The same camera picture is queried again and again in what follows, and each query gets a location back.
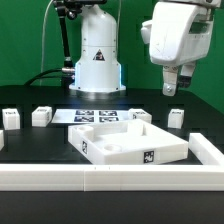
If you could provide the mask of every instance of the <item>white block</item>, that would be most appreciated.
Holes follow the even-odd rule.
[[[0,191],[83,191],[84,167],[0,164]]]
[[[188,155],[187,141],[140,119],[70,126],[68,141],[94,165],[162,164]]]
[[[20,129],[20,115],[17,109],[3,109],[2,116],[5,130]]]
[[[224,155],[200,133],[190,133],[189,149],[203,165],[224,165]]]
[[[4,147],[4,132],[0,130],[0,150]]]
[[[92,166],[84,171],[84,191],[220,191],[223,176],[219,166]]]
[[[141,119],[141,120],[146,121],[148,123],[152,122],[152,115],[147,113],[147,112],[145,112],[142,109],[130,109],[128,111],[128,118],[130,120],[132,120],[132,119]]]
[[[84,171],[84,191],[120,191],[120,176],[109,166],[91,166]]]
[[[172,109],[168,116],[168,128],[181,129],[184,121],[184,110]]]
[[[32,126],[34,127],[46,127],[52,119],[51,107],[38,107],[32,113]]]

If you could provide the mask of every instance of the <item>white plastic container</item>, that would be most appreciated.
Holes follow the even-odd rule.
[[[187,141],[140,119],[69,126],[68,141],[96,165],[162,164],[188,155]]]

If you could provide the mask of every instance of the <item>printed label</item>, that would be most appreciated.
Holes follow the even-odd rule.
[[[154,151],[144,152],[144,163],[152,163],[154,161]]]

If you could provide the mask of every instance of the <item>warning label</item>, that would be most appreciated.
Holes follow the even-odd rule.
[[[96,53],[95,57],[93,58],[94,61],[105,61],[104,56],[99,49],[98,52]]]

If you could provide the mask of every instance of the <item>small white cube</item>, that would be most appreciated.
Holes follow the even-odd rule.
[[[20,115],[17,109],[3,109],[2,116],[5,130],[20,129]]]
[[[4,147],[4,134],[3,130],[0,130],[0,150]]]
[[[184,122],[184,110],[172,109],[168,116],[168,128],[181,129]]]
[[[130,109],[128,111],[128,118],[130,120],[141,119],[141,120],[146,121],[146,122],[148,122],[150,124],[152,122],[152,115],[147,113],[147,112],[145,112],[142,109]]]
[[[38,107],[32,113],[32,126],[34,127],[46,127],[52,119],[51,107]]]

